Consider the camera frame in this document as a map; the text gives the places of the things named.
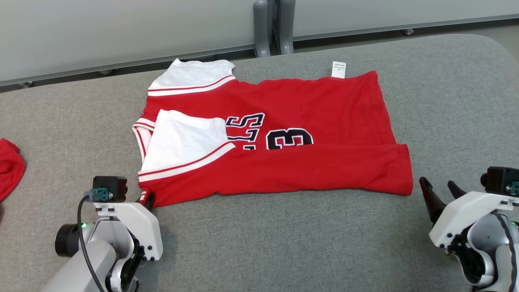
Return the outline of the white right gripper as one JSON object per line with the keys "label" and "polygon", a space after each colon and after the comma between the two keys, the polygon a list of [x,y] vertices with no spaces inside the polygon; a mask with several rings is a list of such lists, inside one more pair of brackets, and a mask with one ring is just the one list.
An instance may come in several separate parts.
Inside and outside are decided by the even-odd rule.
{"label": "white right gripper", "polygon": [[518,197],[471,191],[467,194],[454,181],[447,187],[455,199],[446,205],[433,190],[426,177],[420,177],[423,199],[429,218],[434,224],[429,237],[436,247],[447,247],[453,237],[494,210],[513,210],[518,207]]}

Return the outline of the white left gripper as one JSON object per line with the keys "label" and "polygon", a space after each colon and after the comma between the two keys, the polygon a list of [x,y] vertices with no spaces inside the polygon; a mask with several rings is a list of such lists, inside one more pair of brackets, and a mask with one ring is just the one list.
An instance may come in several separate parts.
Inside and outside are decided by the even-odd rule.
{"label": "white left gripper", "polygon": [[148,209],[154,208],[155,194],[147,193],[144,206],[138,202],[102,203],[95,202],[100,208],[100,217],[117,218],[125,228],[145,247],[148,260],[158,261],[163,254],[163,241],[158,219]]}

